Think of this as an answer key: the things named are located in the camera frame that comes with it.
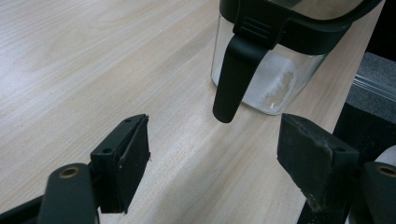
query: clear plastic container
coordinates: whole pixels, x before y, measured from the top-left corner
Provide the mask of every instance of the clear plastic container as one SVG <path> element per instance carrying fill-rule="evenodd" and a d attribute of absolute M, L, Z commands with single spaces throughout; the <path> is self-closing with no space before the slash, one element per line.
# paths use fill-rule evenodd
<path fill-rule="evenodd" d="M 233 37 L 233 23 L 219 16 L 211 77 L 218 85 L 225 50 Z M 326 55 L 304 55 L 281 45 L 268 51 L 251 80 L 243 103 L 263 113 L 282 113 L 303 89 Z"/>

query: black pitcher handle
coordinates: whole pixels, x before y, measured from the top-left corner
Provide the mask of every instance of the black pitcher handle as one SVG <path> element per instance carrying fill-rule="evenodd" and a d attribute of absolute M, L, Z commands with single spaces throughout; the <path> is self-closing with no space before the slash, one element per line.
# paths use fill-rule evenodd
<path fill-rule="evenodd" d="M 250 80 L 268 49 L 234 35 L 225 51 L 213 114 L 221 122 L 233 120 Z"/>

